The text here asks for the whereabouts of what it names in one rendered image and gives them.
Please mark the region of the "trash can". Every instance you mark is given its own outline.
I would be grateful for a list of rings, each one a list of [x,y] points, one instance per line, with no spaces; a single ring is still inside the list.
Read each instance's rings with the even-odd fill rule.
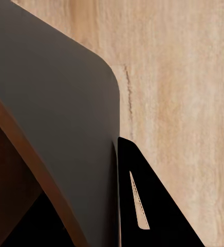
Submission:
[[[0,246],[44,190],[75,247],[120,247],[119,137],[109,65],[0,0]]]

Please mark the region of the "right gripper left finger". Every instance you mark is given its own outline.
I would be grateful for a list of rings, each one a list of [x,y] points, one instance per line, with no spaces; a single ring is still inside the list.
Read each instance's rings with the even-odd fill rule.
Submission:
[[[42,191],[0,247],[75,247],[48,196]]]

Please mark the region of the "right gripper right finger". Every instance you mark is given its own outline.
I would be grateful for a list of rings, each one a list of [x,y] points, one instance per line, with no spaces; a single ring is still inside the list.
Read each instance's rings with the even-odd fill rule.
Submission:
[[[205,247],[137,145],[118,138],[122,247]],[[138,226],[132,173],[149,229]]]

